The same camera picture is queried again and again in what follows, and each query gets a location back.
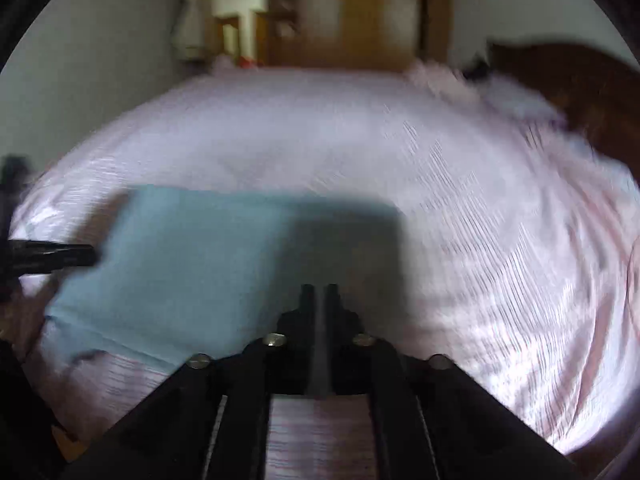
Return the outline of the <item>light blue pants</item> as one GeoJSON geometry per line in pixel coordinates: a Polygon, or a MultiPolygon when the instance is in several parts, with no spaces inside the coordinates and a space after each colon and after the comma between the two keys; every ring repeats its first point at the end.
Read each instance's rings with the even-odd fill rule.
{"type": "Polygon", "coordinates": [[[240,352],[295,309],[303,284],[335,284],[352,310],[381,313],[401,300],[400,226],[373,200],[138,188],[98,264],[48,305],[41,350],[168,374],[195,353],[240,352]]]}

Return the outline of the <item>pink plaid bed sheet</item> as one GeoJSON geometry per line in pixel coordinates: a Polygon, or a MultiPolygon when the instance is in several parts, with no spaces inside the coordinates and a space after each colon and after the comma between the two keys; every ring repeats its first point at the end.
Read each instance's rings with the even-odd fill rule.
{"type": "Polygon", "coordinates": [[[639,188],[403,76],[226,70],[1,164],[6,474],[576,479],[639,388],[639,188]]]}

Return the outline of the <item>beige clothes hanging on door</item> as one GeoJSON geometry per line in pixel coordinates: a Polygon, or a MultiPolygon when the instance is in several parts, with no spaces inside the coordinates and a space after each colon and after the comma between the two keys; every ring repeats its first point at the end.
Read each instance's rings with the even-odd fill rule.
{"type": "Polygon", "coordinates": [[[183,62],[205,60],[204,0],[181,0],[180,10],[171,33],[171,44],[183,62]]]}

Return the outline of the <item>wooden door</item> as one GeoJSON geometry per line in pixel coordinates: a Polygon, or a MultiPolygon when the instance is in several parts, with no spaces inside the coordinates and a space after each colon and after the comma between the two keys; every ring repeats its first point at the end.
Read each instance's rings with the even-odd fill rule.
{"type": "Polygon", "coordinates": [[[264,67],[269,64],[268,15],[253,11],[245,24],[240,14],[215,18],[220,55],[230,58],[241,68],[264,67]]]}

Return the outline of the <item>wooden wardrobe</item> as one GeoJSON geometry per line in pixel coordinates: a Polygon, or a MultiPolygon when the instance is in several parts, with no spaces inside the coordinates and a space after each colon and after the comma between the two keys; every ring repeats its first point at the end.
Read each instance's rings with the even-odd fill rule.
{"type": "Polygon", "coordinates": [[[402,72],[446,62],[451,0],[267,0],[256,16],[265,66],[402,72]]]}

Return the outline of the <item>dark wooden headboard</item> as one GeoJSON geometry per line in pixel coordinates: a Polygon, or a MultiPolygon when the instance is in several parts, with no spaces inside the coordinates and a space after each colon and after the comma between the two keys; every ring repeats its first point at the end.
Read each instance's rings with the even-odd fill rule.
{"type": "Polygon", "coordinates": [[[639,177],[639,71],[576,42],[497,44],[489,41],[463,70],[469,80],[504,75],[541,93],[599,153],[639,177]]]}

